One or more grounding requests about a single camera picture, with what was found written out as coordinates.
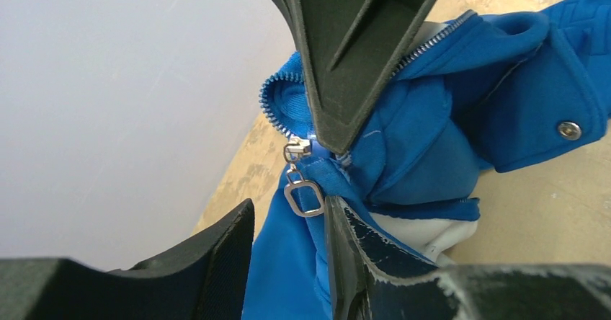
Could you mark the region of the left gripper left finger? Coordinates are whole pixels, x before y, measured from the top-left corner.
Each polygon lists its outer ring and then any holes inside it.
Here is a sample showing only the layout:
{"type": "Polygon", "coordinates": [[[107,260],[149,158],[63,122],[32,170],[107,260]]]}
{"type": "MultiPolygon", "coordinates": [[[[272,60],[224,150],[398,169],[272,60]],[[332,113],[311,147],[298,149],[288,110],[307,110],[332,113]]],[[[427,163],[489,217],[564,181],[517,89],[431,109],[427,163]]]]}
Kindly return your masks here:
{"type": "Polygon", "coordinates": [[[128,270],[104,272],[68,258],[1,261],[3,319],[240,319],[254,205],[128,270]]]}

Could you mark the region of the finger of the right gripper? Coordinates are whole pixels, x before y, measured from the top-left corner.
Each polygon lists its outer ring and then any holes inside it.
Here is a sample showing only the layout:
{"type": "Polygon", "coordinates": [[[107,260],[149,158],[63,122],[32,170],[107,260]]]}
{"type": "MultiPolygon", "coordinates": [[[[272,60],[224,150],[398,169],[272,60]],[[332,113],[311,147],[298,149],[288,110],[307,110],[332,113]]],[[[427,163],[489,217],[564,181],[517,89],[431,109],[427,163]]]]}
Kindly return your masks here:
{"type": "Polygon", "coordinates": [[[271,0],[303,64],[320,144],[348,150],[437,0],[271,0]]]}

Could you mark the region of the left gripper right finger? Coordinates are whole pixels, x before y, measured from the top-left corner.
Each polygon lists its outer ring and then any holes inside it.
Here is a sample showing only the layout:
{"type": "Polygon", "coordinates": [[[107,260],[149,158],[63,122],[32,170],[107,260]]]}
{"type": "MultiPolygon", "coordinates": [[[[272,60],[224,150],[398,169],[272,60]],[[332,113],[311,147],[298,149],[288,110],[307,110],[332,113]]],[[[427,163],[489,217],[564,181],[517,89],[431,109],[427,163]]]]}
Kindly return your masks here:
{"type": "Polygon", "coordinates": [[[602,265],[437,267],[364,222],[340,197],[324,203],[334,319],[608,319],[602,265]]]}

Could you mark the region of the blue zip jacket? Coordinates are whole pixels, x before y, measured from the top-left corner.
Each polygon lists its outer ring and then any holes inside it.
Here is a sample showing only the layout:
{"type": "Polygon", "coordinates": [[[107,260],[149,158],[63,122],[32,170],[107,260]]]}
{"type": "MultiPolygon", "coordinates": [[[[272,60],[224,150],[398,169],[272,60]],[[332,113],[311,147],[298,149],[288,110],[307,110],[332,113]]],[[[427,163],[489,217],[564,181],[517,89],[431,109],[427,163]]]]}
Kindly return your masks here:
{"type": "Polygon", "coordinates": [[[598,141],[610,119],[610,0],[467,11],[437,24],[390,80],[345,155],[316,140],[298,53],[262,86],[271,124],[312,148],[285,168],[254,242],[243,319],[330,319],[318,197],[430,265],[475,231],[479,174],[598,141]]]}

